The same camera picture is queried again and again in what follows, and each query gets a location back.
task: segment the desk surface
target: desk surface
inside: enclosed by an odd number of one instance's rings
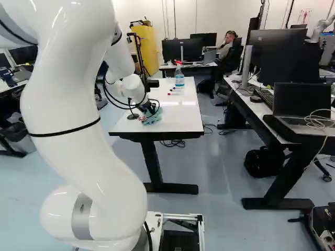
[[[215,62],[211,62],[208,64],[198,64],[198,62],[193,62],[192,65],[183,65],[182,68],[198,68],[198,67],[216,67],[218,66]],[[168,70],[168,69],[176,69],[176,65],[160,65],[159,70]]]
[[[250,107],[250,109],[255,113],[255,115],[264,123],[264,125],[270,130],[270,132],[279,140],[282,144],[291,144],[291,142],[284,140],[282,137],[278,135],[276,131],[274,131],[271,127],[269,127],[263,120],[264,115],[271,115],[272,110],[265,103],[253,103],[250,101],[250,97],[243,96],[238,90],[238,84],[233,83],[229,77],[225,77],[225,81],[236,91],[236,93],[241,97],[241,99]],[[249,81],[250,84],[255,85],[257,87],[261,86],[261,83],[257,82],[254,78]],[[335,119],[335,113],[331,113],[331,118]],[[310,127],[300,126],[300,125],[290,125],[290,129],[292,129],[297,134],[306,134],[306,135],[329,135],[335,136],[334,128],[325,128],[324,131],[313,129]]]
[[[174,87],[174,79],[159,79],[160,87],[152,88],[149,98],[157,99],[163,109],[162,120],[153,125],[144,126],[138,120],[127,120],[130,112],[125,112],[121,119],[109,130],[110,135],[125,133],[174,133],[201,132],[203,122],[200,114],[198,97],[193,77],[185,78],[185,87],[177,95],[168,96]]]
[[[9,87],[6,82],[4,82],[2,79],[0,79],[0,93],[4,93],[4,92],[7,92],[11,89],[18,88],[20,86],[26,85],[27,83],[28,83],[28,81],[25,80],[25,81],[21,81],[21,82],[17,83],[17,85],[14,86],[14,87]]]

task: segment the mouse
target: mouse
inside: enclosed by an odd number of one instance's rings
[[[253,103],[262,103],[263,102],[263,100],[258,96],[251,96],[250,101],[253,102]]]

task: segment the backpack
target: backpack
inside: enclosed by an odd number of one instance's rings
[[[197,93],[208,94],[211,98],[214,98],[214,86],[214,79],[205,79],[197,85]]]
[[[285,154],[280,151],[269,150],[266,146],[259,150],[248,151],[244,166],[254,178],[276,176],[283,168]]]

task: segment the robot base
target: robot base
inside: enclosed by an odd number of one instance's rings
[[[205,250],[205,226],[201,214],[148,212],[146,222],[151,231],[152,251]],[[144,248],[132,251],[149,251],[148,242]]]

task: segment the gray floor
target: gray floor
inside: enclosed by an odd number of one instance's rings
[[[205,123],[222,119],[222,108],[199,95]],[[101,111],[106,131],[122,111],[108,105]],[[141,147],[108,137],[116,154],[142,181],[149,181]],[[314,250],[298,223],[287,219],[298,212],[245,211],[242,197],[261,197],[273,179],[253,179],[243,167],[247,151],[262,146],[253,131],[227,136],[207,134],[186,140],[186,148],[167,149],[156,144],[163,178],[167,182],[198,184],[197,196],[150,194],[149,209],[164,213],[201,213],[205,218],[206,250]],[[310,166],[290,192],[294,198],[311,198],[317,205],[335,201],[335,181],[325,183],[321,172]],[[38,153],[24,159],[0,156],[0,250],[71,251],[50,237],[39,224],[44,198],[64,180],[52,171]]]

